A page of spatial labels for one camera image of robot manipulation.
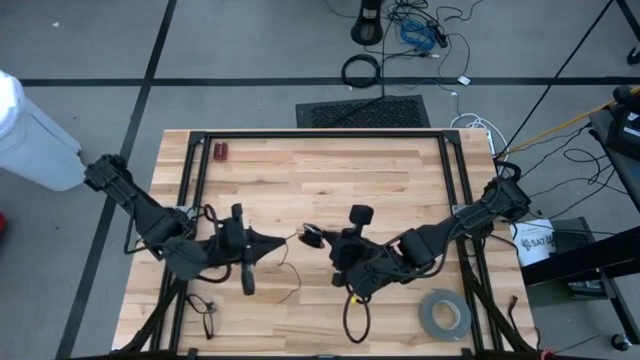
roll of tape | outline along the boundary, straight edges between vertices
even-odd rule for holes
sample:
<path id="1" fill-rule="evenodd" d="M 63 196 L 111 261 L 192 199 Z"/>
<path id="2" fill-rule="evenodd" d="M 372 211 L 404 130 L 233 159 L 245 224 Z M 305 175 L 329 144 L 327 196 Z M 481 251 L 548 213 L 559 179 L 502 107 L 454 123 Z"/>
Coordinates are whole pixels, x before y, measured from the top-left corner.
<path id="1" fill-rule="evenodd" d="M 449 328 L 442 328 L 433 316 L 436 305 L 448 306 L 454 315 L 454 322 Z M 467 303 L 458 294 L 444 289 L 437 289 L 425 296 L 418 309 L 420 325 L 424 331 L 438 340 L 458 341 L 469 333 L 471 328 L 471 311 Z"/>

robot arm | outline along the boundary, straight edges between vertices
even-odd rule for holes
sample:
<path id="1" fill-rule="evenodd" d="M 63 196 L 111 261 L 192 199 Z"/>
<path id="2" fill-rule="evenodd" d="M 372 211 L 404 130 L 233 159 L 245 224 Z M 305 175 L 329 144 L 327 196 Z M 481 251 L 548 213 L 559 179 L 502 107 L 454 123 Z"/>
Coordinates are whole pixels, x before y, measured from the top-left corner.
<path id="1" fill-rule="evenodd" d="M 285 239 L 261 235 L 244 229 L 242 206 L 231 207 L 231 217 L 217 220 L 210 208 L 216 231 L 208 240 L 194 241 L 196 221 L 187 213 L 158 204 L 140 189 L 127 170 L 126 161 L 117 155 L 103 155 L 85 171 L 85 183 L 95 191 L 104 191 L 129 216 L 144 249 L 167 267 L 180 280 L 201 279 L 222 282 L 231 272 L 232 264 L 242 266 L 242 285 L 245 295 L 255 291 L 251 268 L 264 255 L 284 245 Z M 225 266 L 227 274 L 218 280 L 206 279 L 200 272 L 209 267 Z"/>
<path id="2" fill-rule="evenodd" d="M 486 237 L 493 231 L 495 219 L 516 221 L 527 213 L 530 202 L 514 179 L 497 177 L 487 185 L 480 200 L 455 215 L 436 225 L 409 229 L 383 245 L 361 236 L 362 227 L 370 224 L 373 217 L 373 209 L 364 205 L 354 205 L 351 210 L 349 219 L 354 228 L 338 233 L 306 224 L 300 240 L 313 247 L 324 246 L 322 240 L 326 240 L 331 245 L 329 257 L 336 270 L 333 285 L 347 286 L 360 298 L 368 299 L 390 283 L 406 284 L 430 277 L 427 271 L 434 267 L 448 243 Z"/>

gray floor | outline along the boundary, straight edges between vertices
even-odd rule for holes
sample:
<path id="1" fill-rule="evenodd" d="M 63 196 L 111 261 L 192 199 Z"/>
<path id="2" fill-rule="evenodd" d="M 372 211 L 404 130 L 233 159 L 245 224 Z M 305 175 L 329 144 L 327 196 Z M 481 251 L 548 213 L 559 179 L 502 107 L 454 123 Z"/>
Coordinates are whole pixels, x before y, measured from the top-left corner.
<path id="1" fill-rule="evenodd" d="M 353 13 L 357 2 L 330 0 Z M 640 17 L 640 3 L 628 0 Z M 443 1 L 431 2 L 431 10 Z M 447 2 L 468 9 L 470 0 Z M 467 22 L 450 21 L 472 49 L 468 76 L 552 77 L 604 6 L 604 0 L 486 0 Z M 0 0 L 0 69 L 23 79 L 142 78 L 164 1 Z M 52 24 L 59 22 L 59 27 Z M 349 36 L 352 20 L 336 17 L 319 0 L 178 0 L 156 77 L 267 78 L 337 77 L 343 62 L 362 48 Z M 386 51 L 405 49 L 395 39 Z M 633 32 L 614 3 L 561 76 L 640 76 L 625 57 Z M 457 76 L 466 48 L 454 38 L 443 75 Z M 437 60 L 390 62 L 389 76 L 436 76 Z M 492 121 L 511 136 L 544 91 L 543 86 L 454 87 L 463 112 Z M 516 140 L 556 126 L 611 98 L 614 86 L 556 86 Z M 139 89 L 100 87 L 27 88 L 27 95 L 83 145 L 86 161 L 120 150 Z M 455 97 L 435 86 L 389 94 L 421 94 L 434 127 L 456 115 Z M 379 88 L 345 86 L 154 87 L 130 161 L 137 182 L 148 188 L 159 141 L 171 128 L 291 128 L 297 103 L 378 96 Z M 529 168 L 553 148 L 542 145 L 513 157 Z M 572 143 L 601 154 L 588 136 Z M 592 164 L 577 166 L 562 156 L 547 160 L 522 186 L 549 188 Z M 617 178 L 614 186 L 620 187 Z M 0 358 L 53 358 L 93 239 L 104 196 L 85 187 L 52 193 L 0 171 L 0 211 L 11 228 L 0 242 Z M 593 191 L 574 184 L 535 199 L 546 214 L 562 210 Z M 563 217 L 585 216 L 592 229 L 620 231 L 638 223 L 630 200 L 602 191 Z M 107 238 L 74 355 L 106 353 L 111 344 L 131 259 L 122 255 L 126 219 L 116 216 Z M 640 304 L 637 277 L 619 284 L 634 311 Z M 602 335 L 566 354 L 637 359 L 640 350 L 616 352 L 608 336 L 621 331 L 607 301 L 570 301 L 558 284 L 529 289 L 542 345 L 561 349 Z"/>

butcher block table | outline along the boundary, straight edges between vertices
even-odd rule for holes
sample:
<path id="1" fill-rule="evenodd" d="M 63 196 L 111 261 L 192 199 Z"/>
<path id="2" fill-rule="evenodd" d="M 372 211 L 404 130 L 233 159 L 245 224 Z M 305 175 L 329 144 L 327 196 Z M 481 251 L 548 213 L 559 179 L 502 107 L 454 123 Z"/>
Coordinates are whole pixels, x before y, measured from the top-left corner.
<path id="1" fill-rule="evenodd" d="M 189 134 L 190 130 L 164 133 L 150 190 L 162 205 L 176 204 Z M 495 176 L 487 138 L 483 130 L 477 129 L 460 130 L 460 137 L 473 198 L 478 199 Z M 450 216 L 435 139 L 258 136 L 221 141 L 228 144 L 228 158 L 224 162 L 215 161 L 212 143 L 202 204 L 211 204 L 218 217 L 225 218 L 230 215 L 232 204 L 242 203 L 245 226 L 250 225 L 262 234 L 289 237 L 302 231 L 303 222 L 340 230 L 351 226 L 349 210 L 353 204 L 374 208 L 373 221 L 365 227 L 363 236 L 378 243 L 409 228 L 436 224 Z M 462 199 L 453 147 L 447 146 L 456 192 L 458 199 Z M 195 152 L 187 204 L 193 201 L 200 152 Z M 197 238 L 207 239 L 212 225 L 201 219 Z M 504 225 L 496 224 L 494 233 L 511 239 Z M 258 262 L 253 296 L 243 295 L 238 267 L 233 267 L 231 278 L 223 284 L 197 280 L 189 283 L 188 294 L 214 301 L 218 307 L 214 315 L 215 337 L 205 338 L 202 315 L 187 305 L 179 339 L 180 354 L 189 348 L 197 348 L 200 355 L 460 355 L 461 348 L 473 349 L 470 334 L 456 342 L 430 337 L 420 327 L 417 316 L 418 303 L 434 289 L 449 289 L 464 298 L 455 244 L 449 247 L 439 275 L 407 285 L 391 284 L 373 295 L 371 332 L 363 343 L 356 345 L 349 342 L 342 327 L 347 292 L 331 285 L 330 247 L 314 249 L 295 236 L 287 243 L 286 262 L 298 271 L 302 286 L 284 301 L 298 287 L 293 269 L 279 266 L 285 247 Z M 523 338 L 535 346 L 534 323 L 515 250 L 489 237 L 485 254 L 496 304 L 506 315 L 511 297 L 519 298 L 513 316 Z M 133 257 L 114 348 L 129 342 L 154 309 L 163 270 L 164 263 L 148 252 Z M 220 270 L 214 269 L 203 273 L 209 277 L 220 274 Z M 484 346 L 490 349 L 486 312 L 479 301 L 477 305 Z M 173 314 L 174 309 L 169 308 L 161 349 L 168 348 Z M 434 315 L 444 326 L 453 321 L 446 308 L 437 307 Z M 362 306 L 350 307 L 349 326 L 354 337 L 360 337 L 365 326 Z"/>

white plastic bucket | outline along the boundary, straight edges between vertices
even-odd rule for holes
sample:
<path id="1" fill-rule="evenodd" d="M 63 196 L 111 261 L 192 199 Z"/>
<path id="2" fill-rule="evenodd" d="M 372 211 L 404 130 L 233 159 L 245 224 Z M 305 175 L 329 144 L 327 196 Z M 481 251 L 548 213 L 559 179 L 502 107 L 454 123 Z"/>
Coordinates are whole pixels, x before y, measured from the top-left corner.
<path id="1" fill-rule="evenodd" d="M 84 180 L 80 144 L 0 71 L 0 167 L 55 191 Z"/>

